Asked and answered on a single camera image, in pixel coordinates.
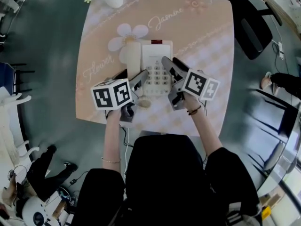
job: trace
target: white flower print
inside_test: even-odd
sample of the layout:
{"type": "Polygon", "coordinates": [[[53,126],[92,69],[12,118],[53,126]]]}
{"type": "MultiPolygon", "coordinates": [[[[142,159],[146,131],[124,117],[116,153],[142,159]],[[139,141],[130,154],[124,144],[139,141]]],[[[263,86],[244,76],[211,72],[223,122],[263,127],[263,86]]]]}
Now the white flower print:
{"type": "Polygon", "coordinates": [[[119,53],[119,60],[121,63],[126,64],[125,60],[125,45],[128,42],[139,41],[140,38],[147,35],[149,29],[145,25],[137,25],[133,30],[129,24],[121,24],[117,28],[117,33],[121,37],[116,37],[110,40],[108,44],[109,51],[117,51],[121,49],[119,53]]]}

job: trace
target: blue object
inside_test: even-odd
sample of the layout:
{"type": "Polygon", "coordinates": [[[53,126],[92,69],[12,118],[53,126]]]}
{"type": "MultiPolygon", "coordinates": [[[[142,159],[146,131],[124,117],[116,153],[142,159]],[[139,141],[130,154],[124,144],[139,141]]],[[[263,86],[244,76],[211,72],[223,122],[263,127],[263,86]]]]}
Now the blue object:
{"type": "Polygon", "coordinates": [[[0,63],[0,87],[4,86],[10,95],[14,92],[15,70],[7,63],[0,63]]]}

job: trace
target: pink tablecloth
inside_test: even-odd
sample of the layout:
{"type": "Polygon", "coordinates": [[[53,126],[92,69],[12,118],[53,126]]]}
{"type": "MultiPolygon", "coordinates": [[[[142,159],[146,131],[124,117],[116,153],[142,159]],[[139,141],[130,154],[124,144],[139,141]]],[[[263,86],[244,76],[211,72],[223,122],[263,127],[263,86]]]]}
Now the pink tablecloth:
{"type": "MultiPolygon", "coordinates": [[[[76,117],[106,123],[94,107],[90,88],[126,68],[128,41],[172,40],[174,56],[188,66],[221,82],[207,114],[220,133],[230,93],[234,32],[231,4],[226,0],[124,0],[113,9],[102,0],[89,8],[79,49],[76,82],[76,117]]],[[[138,109],[127,126],[197,136],[185,110],[173,111],[167,97],[152,98],[151,108],[138,109]]]]}

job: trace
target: black sleeve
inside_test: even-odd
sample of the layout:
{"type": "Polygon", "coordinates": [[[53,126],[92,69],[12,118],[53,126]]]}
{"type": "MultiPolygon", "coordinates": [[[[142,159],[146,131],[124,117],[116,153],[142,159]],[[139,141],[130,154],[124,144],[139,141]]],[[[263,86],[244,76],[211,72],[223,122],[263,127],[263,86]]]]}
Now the black sleeve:
{"type": "Polygon", "coordinates": [[[259,198],[254,183],[240,158],[225,148],[210,154],[206,174],[211,187],[225,205],[242,202],[241,212],[255,215],[259,198]]]}
{"type": "Polygon", "coordinates": [[[124,188],[120,173],[91,169],[80,190],[71,226],[94,225],[96,221],[99,226],[108,225],[122,205],[124,188]]]}

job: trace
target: telephone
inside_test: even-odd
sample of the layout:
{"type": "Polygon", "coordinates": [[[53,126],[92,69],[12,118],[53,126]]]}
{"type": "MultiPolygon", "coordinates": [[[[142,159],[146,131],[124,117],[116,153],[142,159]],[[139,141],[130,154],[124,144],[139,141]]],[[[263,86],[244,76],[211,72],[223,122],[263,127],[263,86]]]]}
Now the telephone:
{"type": "Polygon", "coordinates": [[[142,87],[144,96],[167,96],[172,88],[172,78],[161,61],[172,59],[173,43],[168,40],[143,40],[126,45],[127,77],[132,79],[147,70],[148,78],[142,87]]]}

